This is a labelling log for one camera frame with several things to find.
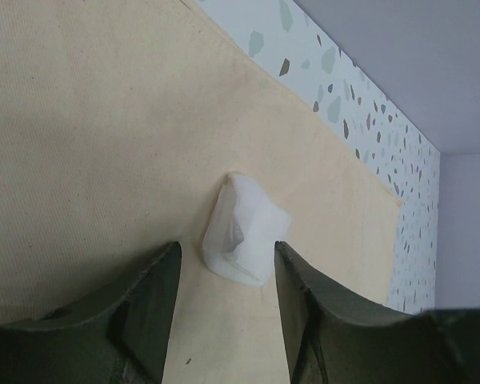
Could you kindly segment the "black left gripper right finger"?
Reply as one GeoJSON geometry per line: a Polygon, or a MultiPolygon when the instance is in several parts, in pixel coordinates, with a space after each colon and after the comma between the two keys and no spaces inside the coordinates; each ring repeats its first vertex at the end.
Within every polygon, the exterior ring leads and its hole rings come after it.
{"type": "Polygon", "coordinates": [[[285,242],[274,264],[292,383],[480,383],[480,308],[392,310],[285,242]]]}

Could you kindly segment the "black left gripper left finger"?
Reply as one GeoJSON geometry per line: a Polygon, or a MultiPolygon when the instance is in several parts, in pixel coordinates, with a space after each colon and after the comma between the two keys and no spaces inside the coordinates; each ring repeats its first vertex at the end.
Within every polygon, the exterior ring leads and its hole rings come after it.
{"type": "Polygon", "coordinates": [[[0,383],[160,383],[178,293],[178,242],[40,318],[0,325],[0,383]]]}

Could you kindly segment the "white gauze pad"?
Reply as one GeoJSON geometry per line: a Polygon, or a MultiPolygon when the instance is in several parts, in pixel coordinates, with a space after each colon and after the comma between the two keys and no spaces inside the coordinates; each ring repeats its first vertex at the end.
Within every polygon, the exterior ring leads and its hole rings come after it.
{"type": "Polygon", "coordinates": [[[286,239],[291,222],[257,181],[229,174],[203,239],[204,262],[226,279],[263,286],[274,272],[275,243],[286,239]]]}

